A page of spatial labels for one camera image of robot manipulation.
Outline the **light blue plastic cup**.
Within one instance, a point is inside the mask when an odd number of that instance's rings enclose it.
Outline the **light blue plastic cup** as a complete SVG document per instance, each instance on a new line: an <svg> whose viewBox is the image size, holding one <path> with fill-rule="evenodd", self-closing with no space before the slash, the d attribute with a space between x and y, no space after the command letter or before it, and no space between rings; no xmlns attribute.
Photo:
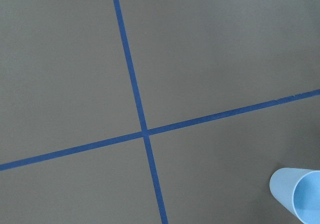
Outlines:
<svg viewBox="0 0 320 224"><path fill-rule="evenodd" d="M273 197L304 224L320 222L319 170L281 168L269 181Z"/></svg>

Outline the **blue tape grid lines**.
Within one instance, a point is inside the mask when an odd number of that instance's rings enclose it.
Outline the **blue tape grid lines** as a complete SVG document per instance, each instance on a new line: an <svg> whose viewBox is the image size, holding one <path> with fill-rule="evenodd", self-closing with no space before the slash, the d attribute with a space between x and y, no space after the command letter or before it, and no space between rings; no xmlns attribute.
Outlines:
<svg viewBox="0 0 320 224"><path fill-rule="evenodd" d="M161 186L160 186L159 176L157 173L157 166L156 166L155 159L154 159L154 153L152 150L152 144L151 144L151 139L150 139L150 137L152 135L166 133L169 131L182 129L182 128L189 127L189 126L194 126L194 125L198 125L198 124L202 124L202 123L206 123L206 122L211 122L211 121L215 121L215 120L219 120L219 119L223 119L223 118L227 118L227 117L231 117L231 116L236 116L236 115L240 115L240 114L244 114L244 113L248 113L248 112L253 112L256 110L262 110L262 109L270 108L273 106L278 106L278 105L282 105L282 104L286 104L286 103L290 103L290 102L295 102L298 100L316 97L319 95L320 91L318 89L316 89L316 90L312 90L312 91L308 91L308 92L303 92L300 94L291 95L288 97L283 97L280 99L274 99L274 100L270 100L270 101L266 101L266 102L262 102L262 103L258 103L258 104L253 104L253 105L249 105L249 106L245 106L245 107L240 107L237 109L232 109L232 110L228 110L228 111L224 111L224 112L210 114L210 115L203 116L203 117L198 117L198 118L194 118L194 119L189 119L189 120L185 120L185 121L181 121L181 122L172 123L172 124L149 129L148 125L147 125L144 109L143 109L143 102L141 100L140 90L138 87L139 85L138 85L138 82L136 79L137 77L136 77L135 67L133 64L132 56L131 56L130 45L129 45L128 38L127 38L125 22L124 22L122 10L121 10L122 9L121 3L120 3L120 0L112 0L112 1L113 1L113 7L115 9L114 11L115 11L116 19L117 19L118 29L120 32L121 44L123 47L123 52L125 55L126 65L127 65L127 69L128 69L128 73L129 73L130 84L132 86L131 88L132 88L135 106L136 106L136 110L137 110L140 131L135 132L135 133L125 134L125 135L118 136L118 137L113 137L113 138L101 140L101 141L97 141L97 142L93 142L93 143L89 143L89 144L75 146L75 147L68 148L68 149L63 149L63 150L50 152L50 153L46 153L46 154L42 154L42 155L38 155L38 156L34 156L34 157L29 157L29 158L25 158L25 159L20 159L20 160L4 163L4 164L1 164L0 170L5 171L5 170L10 170L10 169L15 169L15 168L35 164L35 163L40 163L40 162L44 162L44 161L48 161L48 160L54 160L57 158L61 158L61 157L69 156L69 155L74 155L74 154L81 153L81 152L87 152L89 150L94 150L94 149L98 149L98 148L102 148L102 147L106 147L106 146L110 146L110 145L116 145L116 144L119 144L122 142L127 142L127 141L142 138L143 143L144 143L144 149L146 151L148 166L149 166L149 170L150 170L150 174L151 174L153 189L154 189L154 193L155 193L155 197L156 197L156 201L157 201L157 208L159 211L159 216L160 216L161 222L163 224L167 224L169 222L169 220L168 220L168 216L167 216L167 212L166 212L165 203L163 200L163 194L162 194L162 190L161 190Z"/></svg>

